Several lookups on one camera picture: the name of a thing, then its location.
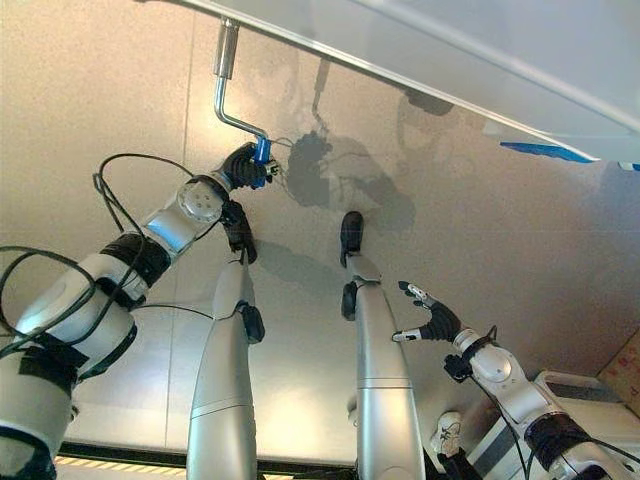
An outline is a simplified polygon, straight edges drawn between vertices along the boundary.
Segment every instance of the beige floor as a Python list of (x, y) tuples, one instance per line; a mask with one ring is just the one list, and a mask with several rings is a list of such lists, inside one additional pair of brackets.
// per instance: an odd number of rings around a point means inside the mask
[[(214, 17), (165, 2), (9, 0), (2, 21), (3, 244), (80, 259), (116, 235), (91, 185), (102, 158), (147, 152), (206, 171), (248, 140), (213, 116)], [(340, 318), (337, 262), (349, 209), (366, 217), (364, 250), (401, 327), (424, 316), (397, 280), (429, 289), (479, 331), (497, 324), (530, 374), (595, 374), (638, 327), (640, 175), (502, 149), (476, 115), (428, 114), (397, 87), (247, 30), (227, 103), (282, 138), (277, 184), (237, 194), (260, 242), (252, 275), (267, 337), (251, 365), (261, 457), (355, 458), (345, 410), (355, 332)], [(137, 161), (114, 165), (110, 178), (139, 217), (181, 181)], [(209, 308), (226, 258), (214, 232), (151, 300)], [(58, 273), (44, 262), (23, 268), (7, 312), (18, 315), (32, 287)], [(184, 450), (209, 324), (171, 311), (136, 318), (127, 355), (77, 389), (68, 437)], [(495, 412), (445, 376), (447, 345), (405, 352), (424, 439), (440, 413), (459, 408), (469, 446)]]

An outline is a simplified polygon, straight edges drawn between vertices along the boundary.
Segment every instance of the blue tape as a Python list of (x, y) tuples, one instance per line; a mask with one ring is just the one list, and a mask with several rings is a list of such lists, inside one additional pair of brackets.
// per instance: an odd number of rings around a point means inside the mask
[(253, 157), (254, 161), (258, 165), (266, 165), (271, 158), (271, 140), (268, 138), (258, 138), (258, 144), (256, 145), (256, 154)]
[[(256, 153), (253, 156), (253, 161), (256, 165), (266, 165), (271, 160), (271, 140), (265, 137), (258, 138), (258, 144), (256, 145)], [(264, 187), (266, 180), (261, 178), (253, 183), (255, 188)]]
[(557, 145), (538, 145), (535, 143), (500, 142), (500, 146), (510, 148), (516, 152), (531, 153), (533, 155), (546, 155), (547, 157), (560, 158), (569, 162), (593, 163), (593, 160), (578, 155)]

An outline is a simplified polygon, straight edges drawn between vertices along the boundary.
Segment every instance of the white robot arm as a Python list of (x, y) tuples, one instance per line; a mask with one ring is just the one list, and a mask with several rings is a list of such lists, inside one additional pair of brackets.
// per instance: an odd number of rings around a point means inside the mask
[(544, 390), (527, 380), (516, 358), (495, 342), (491, 332), (480, 336), (416, 285), (399, 282), (399, 286), (414, 298), (415, 305), (431, 312), (431, 320), (419, 328), (396, 332), (393, 340), (451, 342), (461, 355), (449, 355), (445, 370), (458, 382), (472, 376), (484, 387), (553, 478), (634, 478), (620, 462), (590, 441), (590, 436)]
[(52, 326), (88, 288), (76, 269), (24, 312), (16, 324), (20, 333), (0, 353), (0, 478), (55, 478), (52, 459), (71, 419), (73, 388), (127, 350), (136, 336), (130, 310), (144, 303), (149, 288), (196, 239), (220, 221), (232, 250), (242, 249), (249, 262), (255, 258), (248, 224), (234, 229), (238, 221), (246, 224), (244, 213), (229, 200), (231, 190), (277, 173), (273, 161), (254, 163), (254, 153), (255, 145), (246, 144), (220, 169), (194, 176), (140, 230), (124, 232), (80, 262), (97, 288), (64, 321)]

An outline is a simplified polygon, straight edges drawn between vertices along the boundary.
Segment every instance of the silver metal cylinder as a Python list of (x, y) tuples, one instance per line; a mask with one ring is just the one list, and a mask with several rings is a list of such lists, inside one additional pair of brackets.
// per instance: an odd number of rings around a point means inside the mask
[(358, 474), (362, 480), (423, 480), (422, 442), (413, 388), (380, 274), (363, 256), (347, 257), (362, 282), (358, 330)]
[(218, 32), (218, 51), (216, 52), (213, 73), (228, 80), (231, 80), (233, 75), (236, 45), (238, 44), (238, 28), (237, 22), (222, 17), (220, 31)]

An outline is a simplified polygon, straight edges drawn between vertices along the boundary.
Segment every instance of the metal rod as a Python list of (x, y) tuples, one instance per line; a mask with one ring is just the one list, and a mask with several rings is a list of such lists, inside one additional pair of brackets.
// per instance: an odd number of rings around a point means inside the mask
[(261, 128), (243, 122), (237, 118), (227, 115), (224, 111), (224, 95), (227, 88), (227, 80), (231, 80), (233, 75), (233, 64), (236, 56), (236, 45), (238, 44), (238, 28), (237, 22), (222, 17), (220, 24), (220, 32), (218, 34), (218, 50), (216, 52), (216, 60), (214, 65), (214, 73), (218, 76), (216, 82), (216, 95), (214, 100), (214, 110), (216, 116), (222, 123), (239, 128), (245, 132), (254, 134), (256, 137), (267, 139), (267, 132)]
[(251, 125), (250, 123), (243, 122), (242, 120), (238, 120), (237, 118), (231, 117), (225, 113), (224, 94), (225, 94), (226, 88), (227, 88), (227, 79), (224, 77), (218, 77), (218, 81), (216, 82), (216, 96), (214, 100), (214, 110), (216, 112), (216, 116), (220, 119), (220, 121), (222, 123), (226, 123), (227, 125), (231, 125), (232, 127), (236, 127), (241, 130), (244, 130), (245, 132), (252, 133), (256, 137), (269, 138), (267, 136), (267, 132), (265, 132), (261, 128), (258, 128), (255, 125)]
[(220, 30), (218, 32), (216, 63), (213, 66), (213, 73), (218, 77), (231, 80), (233, 63), (236, 59), (239, 28), (238, 24), (233, 20), (222, 17), (222, 23), (220, 24)]

